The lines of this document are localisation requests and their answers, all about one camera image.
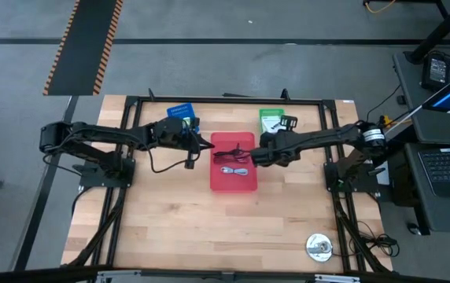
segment concrete floor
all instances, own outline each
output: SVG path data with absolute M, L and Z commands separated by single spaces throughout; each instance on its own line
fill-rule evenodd
M 130 0 L 125 1 L 117 38 L 418 39 L 441 20 L 433 5 L 397 3 L 372 15 L 360 3 Z M 0 37 L 61 37 L 72 5 L 73 0 L 0 0 Z M 412 48 L 114 46 L 101 95 L 146 94 L 151 87 L 156 95 L 277 97 L 287 88 L 292 97 L 353 99 L 364 118 L 398 85 L 392 55 Z M 10 268 L 44 168 L 39 128 L 60 119 L 68 100 L 41 95 L 56 51 L 51 45 L 0 46 L 0 179 L 6 182 L 0 189 L 0 271 Z M 101 97 L 81 97 L 74 120 L 94 123 L 100 107 Z M 403 111 L 392 99 L 371 118 Z M 64 158 L 61 165 L 75 162 Z M 57 173 L 29 268 L 59 265 L 77 184 L 75 176 Z M 450 279 L 450 233 L 410 235 L 404 224 L 415 219 L 413 211 L 388 204 L 382 217 L 386 232 L 401 245 L 393 259 L 396 271 Z

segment metal disc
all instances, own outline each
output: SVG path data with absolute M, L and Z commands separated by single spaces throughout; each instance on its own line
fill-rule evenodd
M 324 263 L 332 256 L 334 247 L 330 239 L 320 233 L 311 235 L 305 243 L 305 251 L 307 254 L 319 263 Z

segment black and orange striped tape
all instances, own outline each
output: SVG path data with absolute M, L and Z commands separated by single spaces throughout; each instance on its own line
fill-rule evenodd
M 44 95 L 97 95 L 105 78 L 123 0 L 76 0 Z

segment gray floor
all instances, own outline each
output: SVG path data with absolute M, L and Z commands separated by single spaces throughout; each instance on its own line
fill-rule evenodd
M 61 37 L 73 0 L 0 0 L 0 37 Z M 379 15 L 361 0 L 125 1 L 118 38 L 416 39 L 440 22 L 434 6 L 395 4 Z M 353 99 L 361 118 L 398 85 L 391 56 L 411 46 L 114 46 L 103 94 Z M 66 97 L 43 97 L 57 46 L 0 46 L 0 271 L 8 270 L 44 168 L 39 128 L 62 117 Z M 81 97 L 74 120 L 94 123 L 101 97 Z M 371 117 L 404 109 L 388 101 Z M 64 158 L 70 166 L 76 160 Z M 58 266 L 78 179 L 58 172 L 30 268 Z M 450 279 L 450 233 L 412 236 L 413 212 L 386 204 L 386 232 L 401 245 L 401 274 Z

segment green box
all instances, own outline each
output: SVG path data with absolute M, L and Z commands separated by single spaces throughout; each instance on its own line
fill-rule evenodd
M 264 124 L 262 123 L 262 117 L 264 116 L 278 116 L 281 118 L 285 114 L 285 109 L 282 108 L 261 108 L 260 109 L 260 133 L 264 133 Z

